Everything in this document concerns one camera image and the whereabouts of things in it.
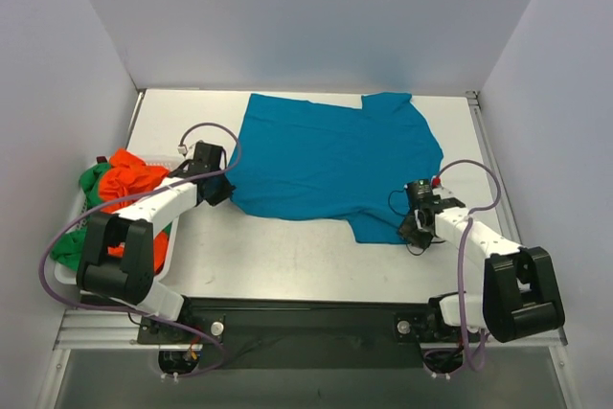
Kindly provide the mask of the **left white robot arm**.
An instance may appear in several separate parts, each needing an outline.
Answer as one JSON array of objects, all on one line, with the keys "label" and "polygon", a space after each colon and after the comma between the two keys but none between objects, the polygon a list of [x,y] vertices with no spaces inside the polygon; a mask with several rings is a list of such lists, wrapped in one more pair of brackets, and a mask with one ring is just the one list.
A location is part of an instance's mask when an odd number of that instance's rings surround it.
[{"label": "left white robot arm", "polygon": [[184,297],[156,279],[154,240],[181,215],[203,202],[215,206],[235,187],[221,170],[225,149],[198,142],[191,158],[151,193],[112,214],[96,212],[87,224],[77,286],[143,314],[161,318],[159,330],[174,344],[193,334]]}]

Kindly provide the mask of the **teal blue t shirt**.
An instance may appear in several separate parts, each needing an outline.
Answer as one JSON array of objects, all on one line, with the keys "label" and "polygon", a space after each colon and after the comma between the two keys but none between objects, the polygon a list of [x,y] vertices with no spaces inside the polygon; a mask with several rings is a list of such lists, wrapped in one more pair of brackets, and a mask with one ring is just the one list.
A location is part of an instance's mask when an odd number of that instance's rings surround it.
[{"label": "teal blue t shirt", "polygon": [[433,177],[443,150],[408,93],[365,95],[358,108],[253,94],[227,177],[250,216],[349,223],[366,244],[400,244],[401,187]]}]

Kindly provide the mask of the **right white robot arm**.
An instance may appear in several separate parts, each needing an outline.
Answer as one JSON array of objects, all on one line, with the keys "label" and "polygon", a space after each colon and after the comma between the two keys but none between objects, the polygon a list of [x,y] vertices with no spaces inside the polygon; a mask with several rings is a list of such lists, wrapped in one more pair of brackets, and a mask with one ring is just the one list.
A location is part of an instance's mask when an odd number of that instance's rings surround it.
[{"label": "right white robot arm", "polygon": [[435,301],[423,319],[429,336],[445,340],[458,328],[482,329],[506,343],[564,325],[556,273],[545,249],[504,238],[428,179],[408,183],[404,191],[409,211],[398,228],[400,237],[420,250],[436,240],[448,243],[458,250],[460,275],[465,261],[482,274],[476,291],[458,282],[455,294]]}]

